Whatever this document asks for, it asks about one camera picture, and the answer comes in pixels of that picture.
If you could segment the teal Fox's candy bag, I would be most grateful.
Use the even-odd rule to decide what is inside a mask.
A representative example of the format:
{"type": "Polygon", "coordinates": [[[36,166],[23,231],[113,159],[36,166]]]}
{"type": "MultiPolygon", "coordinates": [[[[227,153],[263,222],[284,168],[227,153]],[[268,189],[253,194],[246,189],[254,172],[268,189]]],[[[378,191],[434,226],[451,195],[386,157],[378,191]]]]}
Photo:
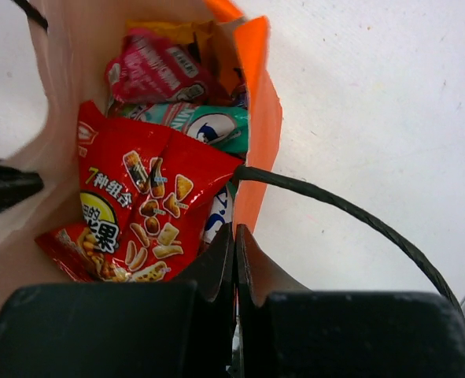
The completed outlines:
{"type": "MultiPolygon", "coordinates": [[[[249,148],[249,115],[241,107],[198,106],[189,102],[113,105],[111,117],[161,124],[227,154],[244,158],[249,148]]],[[[205,225],[203,243],[209,245],[222,225],[232,221],[238,183],[231,180],[219,191],[205,225]]]]}

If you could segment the red nuts snack packet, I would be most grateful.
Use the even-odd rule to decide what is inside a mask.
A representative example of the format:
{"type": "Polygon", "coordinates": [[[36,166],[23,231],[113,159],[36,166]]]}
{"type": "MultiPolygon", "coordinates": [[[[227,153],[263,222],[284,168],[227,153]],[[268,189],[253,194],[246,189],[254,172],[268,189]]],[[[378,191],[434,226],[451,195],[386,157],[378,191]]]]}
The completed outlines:
{"type": "Polygon", "coordinates": [[[36,244],[74,281],[170,280],[198,255],[215,195],[241,161],[167,126],[108,118],[77,125],[81,221],[36,244]]]}

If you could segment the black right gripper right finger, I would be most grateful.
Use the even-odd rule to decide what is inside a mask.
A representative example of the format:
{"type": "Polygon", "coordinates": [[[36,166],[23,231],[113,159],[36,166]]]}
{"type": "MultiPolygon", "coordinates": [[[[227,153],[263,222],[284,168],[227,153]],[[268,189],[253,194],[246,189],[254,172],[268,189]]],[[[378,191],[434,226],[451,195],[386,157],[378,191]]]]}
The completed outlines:
{"type": "Polygon", "coordinates": [[[426,292],[312,291],[236,231],[247,377],[465,377],[465,324],[426,292]]]}

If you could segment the pink candy packet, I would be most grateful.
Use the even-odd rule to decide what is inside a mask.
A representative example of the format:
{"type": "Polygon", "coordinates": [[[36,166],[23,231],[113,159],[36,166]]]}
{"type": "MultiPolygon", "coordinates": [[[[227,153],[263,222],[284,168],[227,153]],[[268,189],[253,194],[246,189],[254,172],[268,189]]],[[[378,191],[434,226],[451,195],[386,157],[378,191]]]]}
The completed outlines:
{"type": "Polygon", "coordinates": [[[219,102],[226,89],[183,47],[152,31],[133,28],[120,55],[107,64],[105,81],[122,103],[219,102]]]}

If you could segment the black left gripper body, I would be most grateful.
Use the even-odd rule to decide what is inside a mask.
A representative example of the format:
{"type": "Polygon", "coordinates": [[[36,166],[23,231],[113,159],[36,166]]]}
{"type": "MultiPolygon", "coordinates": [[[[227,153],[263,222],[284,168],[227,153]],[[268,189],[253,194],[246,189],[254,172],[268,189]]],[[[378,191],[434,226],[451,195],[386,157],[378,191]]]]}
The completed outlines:
{"type": "Polygon", "coordinates": [[[22,172],[0,164],[0,213],[44,188],[37,172],[22,172]]]}

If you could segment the yellow potato chips bag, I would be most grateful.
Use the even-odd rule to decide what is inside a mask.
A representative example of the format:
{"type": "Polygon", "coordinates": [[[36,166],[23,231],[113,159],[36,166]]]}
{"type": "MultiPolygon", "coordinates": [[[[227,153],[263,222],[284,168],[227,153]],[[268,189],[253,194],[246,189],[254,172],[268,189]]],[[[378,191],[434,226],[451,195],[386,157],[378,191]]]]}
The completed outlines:
{"type": "Polygon", "coordinates": [[[242,69],[234,44],[213,20],[205,22],[168,22],[128,20],[126,29],[142,28],[182,46],[207,69],[230,97],[242,85],[242,69]]]}

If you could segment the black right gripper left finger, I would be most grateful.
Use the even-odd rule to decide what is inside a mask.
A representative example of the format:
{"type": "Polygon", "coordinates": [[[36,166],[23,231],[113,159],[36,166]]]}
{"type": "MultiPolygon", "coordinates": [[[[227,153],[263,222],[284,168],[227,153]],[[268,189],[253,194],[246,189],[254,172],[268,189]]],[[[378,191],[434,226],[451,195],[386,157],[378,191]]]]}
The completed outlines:
{"type": "Polygon", "coordinates": [[[225,377],[234,240],[222,226],[179,276],[22,287],[0,310],[0,377],[225,377]]]}

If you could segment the purple Fox's candy bag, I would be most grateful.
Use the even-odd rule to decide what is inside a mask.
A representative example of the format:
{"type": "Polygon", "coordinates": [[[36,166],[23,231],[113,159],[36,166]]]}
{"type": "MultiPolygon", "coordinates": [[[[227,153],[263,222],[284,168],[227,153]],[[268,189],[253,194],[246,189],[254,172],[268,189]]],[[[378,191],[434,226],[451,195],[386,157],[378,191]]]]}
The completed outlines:
{"type": "Polygon", "coordinates": [[[242,109],[249,108],[248,91],[244,80],[241,80],[240,83],[234,88],[231,93],[231,98],[232,106],[242,109]]]}

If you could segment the orange paper bag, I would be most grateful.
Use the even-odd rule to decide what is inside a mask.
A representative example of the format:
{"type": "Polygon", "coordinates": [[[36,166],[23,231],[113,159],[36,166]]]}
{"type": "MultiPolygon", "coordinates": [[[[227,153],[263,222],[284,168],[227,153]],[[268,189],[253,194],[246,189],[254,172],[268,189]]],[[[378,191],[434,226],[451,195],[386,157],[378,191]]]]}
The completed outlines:
{"type": "Polygon", "coordinates": [[[102,73],[120,46],[127,20],[217,20],[227,49],[236,52],[243,65],[252,101],[248,163],[270,169],[281,138],[282,107],[267,70],[266,17],[245,19],[230,1],[36,1],[34,7],[48,23],[46,28],[29,24],[47,99],[46,124],[2,165],[37,172],[44,187],[0,213],[0,309],[20,287],[65,280],[34,239],[79,215],[78,108],[87,99],[105,108],[102,73]]]}

